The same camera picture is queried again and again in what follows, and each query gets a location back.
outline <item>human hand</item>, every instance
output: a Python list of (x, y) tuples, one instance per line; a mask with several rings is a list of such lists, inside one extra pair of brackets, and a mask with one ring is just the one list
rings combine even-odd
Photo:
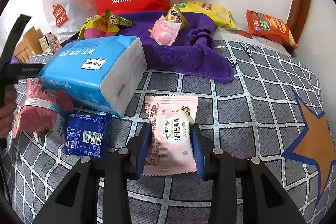
[(16, 90), (6, 90), (5, 105), (0, 108), (0, 137), (6, 137), (12, 130), (13, 112), (16, 110)]

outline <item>cardboard box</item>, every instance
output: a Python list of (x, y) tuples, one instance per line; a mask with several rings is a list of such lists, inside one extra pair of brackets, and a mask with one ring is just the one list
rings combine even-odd
[(28, 63), (30, 57), (41, 53), (43, 52), (39, 43), (39, 35), (35, 27), (31, 27), (23, 35), (23, 39), (16, 45), (13, 55), (21, 63)]

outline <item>gray bedsheet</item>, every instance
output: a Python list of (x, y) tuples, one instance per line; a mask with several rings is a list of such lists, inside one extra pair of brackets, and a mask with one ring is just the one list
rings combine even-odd
[[(223, 84), (207, 78), (147, 70), (125, 117), (112, 118), (109, 151), (125, 146), (129, 138), (138, 134), (142, 123), (147, 122), (145, 95), (197, 94), (196, 122), (203, 134), (232, 156), (260, 157), (306, 221), (318, 223), (335, 199), (336, 172), (332, 171), (315, 207), (316, 167), (280, 155), (305, 126), (292, 89), (318, 114), (323, 110), (319, 81), (307, 67), (284, 54), (243, 42), (223, 40), (215, 44), (217, 52), (238, 63), (234, 81)], [(39, 55), (30, 62), (45, 63), (50, 57), (51, 54)], [(18, 107), (25, 100), (25, 82), (16, 86)], [(32, 223), (48, 196), (80, 158), (63, 154), (62, 148), (52, 133), (36, 143), (32, 133), (21, 132), (3, 154), (13, 206), (25, 223)], [(97, 223), (102, 223), (103, 188), (102, 180)], [(196, 173), (142, 176), (138, 181), (129, 181), (132, 223), (207, 223), (211, 188), (212, 182), (203, 182)], [(237, 180), (237, 223), (242, 223), (243, 202)]]

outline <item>purple towel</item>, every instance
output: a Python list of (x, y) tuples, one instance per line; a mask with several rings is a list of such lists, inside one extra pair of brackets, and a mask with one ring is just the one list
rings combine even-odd
[(140, 37), (148, 68), (201, 76), (223, 83), (233, 81), (231, 64), (214, 51), (211, 37), (217, 29), (214, 21), (204, 14), (184, 12), (188, 27), (179, 32), (171, 46), (158, 45), (150, 38), (148, 29), (166, 14), (167, 11), (122, 14), (120, 16), (132, 21), (133, 26), (120, 29), (117, 35)]

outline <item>pink packaging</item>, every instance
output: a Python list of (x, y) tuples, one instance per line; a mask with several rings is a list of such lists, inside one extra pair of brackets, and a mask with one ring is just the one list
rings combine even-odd
[(174, 175), (196, 171), (189, 136), (198, 105), (197, 96), (146, 96), (145, 109), (152, 124), (143, 175)]
[(167, 21), (162, 15), (153, 26), (151, 38), (160, 45), (172, 45), (179, 33), (181, 23)]
[(49, 47), (50, 47), (53, 54), (55, 54), (56, 52), (58, 52), (62, 48), (62, 46), (61, 46), (61, 44), (60, 44), (56, 35), (51, 34), (51, 33), (47, 33), (45, 35), (45, 37), (48, 41)]
[[(43, 101), (56, 104), (62, 111), (73, 111), (74, 106), (72, 101), (64, 90), (59, 90), (56, 94), (49, 94), (46, 91), (42, 91), (42, 88), (43, 85), (41, 82), (35, 83), (31, 79), (28, 79), (26, 101), (29, 98), (42, 99)], [(61, 131), (64, 130), (62, 123), (64, 123), (64, 117), (61, 117), (55, 111), (44, 107), (26, 105), (21, 107), (16, 116), (12, 137), (17, 137), (21, 130), (39, 132), (39, 137), (46, 129), (48, 131), (59, 131), (58, 133), (62, 135)]]

